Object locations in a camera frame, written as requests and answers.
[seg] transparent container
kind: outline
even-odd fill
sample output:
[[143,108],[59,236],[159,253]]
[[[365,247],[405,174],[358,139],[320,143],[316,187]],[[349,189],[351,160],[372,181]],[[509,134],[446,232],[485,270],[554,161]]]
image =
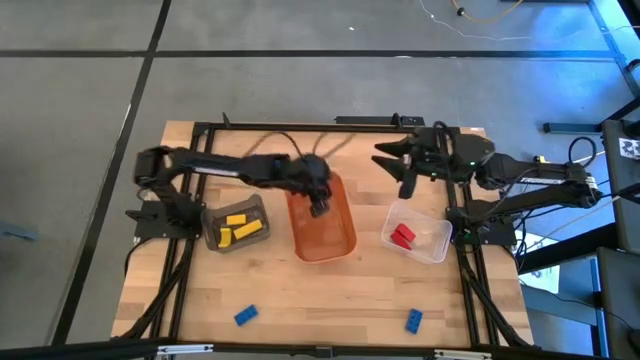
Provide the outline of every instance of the transparent container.
[[[396,245],[391,240],[391,234],[399,224],[406,225],[416,237],[408,242],[411,250]],[[426,215],[415,212],[406,204],[406,201],[397,201],[391,205],[387,221],[382,228],[382,244],[389,249],[420,261],[424,264],[442,262],[447,255],[449,239],[453,226],[446,220],[435,220]]]

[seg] yellow lego brick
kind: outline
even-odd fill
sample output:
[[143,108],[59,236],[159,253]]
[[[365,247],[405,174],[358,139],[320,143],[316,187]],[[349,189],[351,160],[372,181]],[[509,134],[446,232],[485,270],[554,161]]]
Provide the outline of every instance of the yellow lego brick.
[[220,244],[218,247],[225,248],[231,245],[231,229],[220,228]]
[[227,225],[244,225],[247,223],[247,215],[230,215],[227,216]]
[[236,240],[240,240],[243,237],[247,235],[251,235],[260,229],[262,229],[262,222],[258,219],[248,223],[247,225],[241,228],[237,228],[233,230],[233,235],[236,236]]

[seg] red block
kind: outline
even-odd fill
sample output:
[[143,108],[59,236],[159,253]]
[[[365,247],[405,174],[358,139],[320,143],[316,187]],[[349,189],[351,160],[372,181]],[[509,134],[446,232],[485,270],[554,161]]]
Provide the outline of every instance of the red block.
[[404,237],[407,241],[413,241],[416,238],[416,234],[414,234],[405,224],[399,224],[396,227],[396,232],[400,233],[402,237]]
[[396,243],[396,245],[403,247],[407,250],[411,250],[411,246],[409,246],[409,244],[407,243],[407,240],[405,240],[405,238],[400,235],[399,232],[394,231],[393,234],[391,234],[391,240],[393,240],[394,243]]

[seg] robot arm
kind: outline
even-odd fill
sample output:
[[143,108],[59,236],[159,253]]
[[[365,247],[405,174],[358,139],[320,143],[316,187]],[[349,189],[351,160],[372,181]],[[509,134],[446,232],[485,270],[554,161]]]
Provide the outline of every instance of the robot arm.
[[515,183],[549,185],[495,202],[472,200],[466,204],[466,209],[451,209],[447,217],[458,230],[504,221],[513,214],[550,205],[590,208],[602,197],[595,180],[580,164],[516,161],[508,155],[495,153],[492,142],[472,134],[450,133],[452,154],[443,156],[438,151],[438,146],[442,145],[435,140],[436,131],[436,128],[419,128],[401,141],[376,145],[378,150],[397,158],[372,157],[402,182],[399,197],[411,197],[417,175],[455,183],[468,183],[475,176],[478,185],[488,190]]
[[141,189],[151,190],[160,200],[157,206],[145,202],[149,204],[143,204],[141,211],[127,211],[138,222],[140,231],[136,230],[136,236],[145,237],[142,233],[149,234],[149,229],[166,234],[163,237],[172,237],[176,229],[194,235],[201,233],[203,204],[193,201],[189,194],[179,193],[171,183],[176,176],[186,173],[237,178],[258,188],[278,188],[309,196],[314,217],[329,210],[331,171],[324,159],[316,155],[306,154],[295,160],[286,154],[231,157],[162,146],[144,150],[136,159],[134,182]]

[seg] wooden tabletop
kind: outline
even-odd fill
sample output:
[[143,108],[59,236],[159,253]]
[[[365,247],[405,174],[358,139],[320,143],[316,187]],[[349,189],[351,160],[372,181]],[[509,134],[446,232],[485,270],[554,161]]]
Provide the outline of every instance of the wooden tabletop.
[[[188,147],[193,125],[193,122],[168,122],[162,144]],[[462,131],[484,136],[484,130],[479,128]],[[241,156],[262,135],[261,131],[216,131],[213,152]],[[310,152],[320,133],[290,135],[303,152]],[[318,153],[323,154],[347,135],[328,134]],[[351,255],[326,263],[307,264],[296,257],[285,194],[281,190],[259,190],[234,179],[209,176],[204,195],[207,207],[219,208],[259,193],[271,223],[271,236],[227,254],[208,250],[204,240],[196,242],[179,339],[263,344],[470,346],[453,247],[449,247],[442,263],[424,265],[381,245],[380,231],[390,205],[398,200],[398,184],[370,158],[381,154],[373,144],[404,136],[358,133],[328,159],[331,169],[343,179],[358,244]],[[270,137],[256,152],[286,152],[295,156],[292,145],[280,136]],[[484,191],[476,185],[472,186],[472,192],[474,198],[498,197],[497,192]],[[416,211],[443,219],[448,205],[444,182],[419,179],[408,203]],[[113,335],[128,330],[156,295],[166,250],[167,240],[152,240],[131,257]],[[513,259],[501,247],[485,246],[483,250],[494,302],[520,336],[531,342]],[[165,335],[172,304],[170,299],[165,309],[162,324]],[[234,315],[250,304],[255,304],[259,315],[238,327]],[[424,313],[417,335],[404,329],[411,308]],[[477,299],[475,309],[481,339],[486,343],[484,315]]]

